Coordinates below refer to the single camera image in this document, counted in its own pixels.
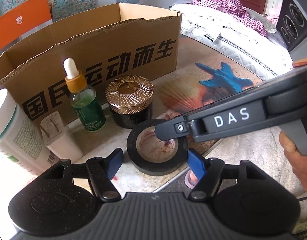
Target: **black electrical tape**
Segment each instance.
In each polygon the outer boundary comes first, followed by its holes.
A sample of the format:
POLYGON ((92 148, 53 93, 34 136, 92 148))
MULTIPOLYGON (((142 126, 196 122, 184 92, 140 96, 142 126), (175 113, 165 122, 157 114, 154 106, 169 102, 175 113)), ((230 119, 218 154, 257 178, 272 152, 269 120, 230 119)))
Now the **black electrical tape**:
POLYGON ((150 119, 138 124, 130 132, 127 139, 127 152, 132 164, 141 172, 151 176, 163 176, 178 169, 187 160, 188 142, 186 136, 174 139, 178 141, 178 149, 174 156, 162 163, 153 163, 145 160, 138 153, 137 138, 147 128, 166 122, 164 119, 150 119))

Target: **gingham cloth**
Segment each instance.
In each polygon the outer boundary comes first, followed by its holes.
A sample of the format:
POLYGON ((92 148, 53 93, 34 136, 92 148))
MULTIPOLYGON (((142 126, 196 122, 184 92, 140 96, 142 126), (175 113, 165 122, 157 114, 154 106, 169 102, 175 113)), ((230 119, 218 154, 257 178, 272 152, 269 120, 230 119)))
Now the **gingham cloth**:
POLYGON ((266 36, 264 24, 260 21, 251 19, 249 13, 238 0, 193 0, 191 3, 218 10, 221 8, 221 11, 231 14, 247 27, 254 29, 262 36, 266 36))

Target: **white lettering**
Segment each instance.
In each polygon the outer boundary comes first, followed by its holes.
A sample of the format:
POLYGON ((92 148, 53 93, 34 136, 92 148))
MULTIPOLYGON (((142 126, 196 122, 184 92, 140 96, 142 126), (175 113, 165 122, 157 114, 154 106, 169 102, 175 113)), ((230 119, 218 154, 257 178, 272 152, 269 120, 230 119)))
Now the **white lettering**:
POLYGON ((229 119, 228 124, 231 124, 232 121, 237 122, 236 118, 230 112, 228 114, 228 119, 229 119))
POLYGON ((222 120, 221 116, 216 116, 215 122, 216 122, 217 127, 221 127, 224 124, 224 121, 222 120))
POLYGON ((242 120, 247 120, 247 119, 249 119, 249 114, 247 112, 244 112, 244 111, 247 111, 247 108, 244 107, 244 108, 240 109, 240 114, 241 115, 245 115, 245 117, 242 117, 241 119, 242 120))

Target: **white shield logo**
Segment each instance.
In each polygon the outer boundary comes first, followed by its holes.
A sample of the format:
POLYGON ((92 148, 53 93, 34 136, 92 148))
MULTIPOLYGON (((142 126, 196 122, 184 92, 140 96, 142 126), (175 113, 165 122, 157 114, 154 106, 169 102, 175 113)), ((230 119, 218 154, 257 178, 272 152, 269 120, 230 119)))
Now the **white shield logo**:
POLYGON ((21 24, 22 23, 22 16, 19 16, 17 19, 16 19, 16 22, 18 24, 21 24))

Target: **mattress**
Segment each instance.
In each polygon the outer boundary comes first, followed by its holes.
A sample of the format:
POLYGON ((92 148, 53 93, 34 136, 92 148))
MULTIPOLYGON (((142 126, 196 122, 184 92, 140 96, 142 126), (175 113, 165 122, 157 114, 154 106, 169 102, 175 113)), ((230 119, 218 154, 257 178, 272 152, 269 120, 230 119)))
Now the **mattress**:
POLYGON ((183 14, 181 33, 233 59, 266 81, 292 69, 292 59, 284 46, 273 43, 246 27, 230 14, 192 4, 176 4, 172 10, 183 14), (211 26, 221 25, 218 38, 212 41, 211 26))

